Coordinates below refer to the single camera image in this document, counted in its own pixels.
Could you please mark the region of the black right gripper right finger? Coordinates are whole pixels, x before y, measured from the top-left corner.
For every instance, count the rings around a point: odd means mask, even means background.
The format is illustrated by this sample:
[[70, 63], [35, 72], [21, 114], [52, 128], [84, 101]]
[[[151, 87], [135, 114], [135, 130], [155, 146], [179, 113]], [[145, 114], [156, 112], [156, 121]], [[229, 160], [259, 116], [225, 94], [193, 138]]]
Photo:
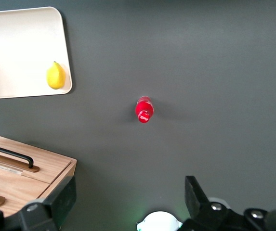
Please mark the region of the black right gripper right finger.
[[186, 176], [184, 198], [190, 218], [180, 231], [276, 231], [276, 210], [248, 208], [242, 215], [211, 202], [194, 176]]

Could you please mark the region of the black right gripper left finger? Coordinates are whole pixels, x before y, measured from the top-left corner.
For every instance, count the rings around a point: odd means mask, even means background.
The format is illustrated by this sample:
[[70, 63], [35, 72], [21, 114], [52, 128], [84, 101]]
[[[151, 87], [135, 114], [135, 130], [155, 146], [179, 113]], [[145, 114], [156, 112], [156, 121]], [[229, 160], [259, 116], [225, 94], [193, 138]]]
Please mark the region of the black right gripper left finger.
[[26, 203], [15, 214], [4, 217], [0, 210], [0, 231], [59, 231], [76, 199], [76, 178], [65, 177], [46, 198]]

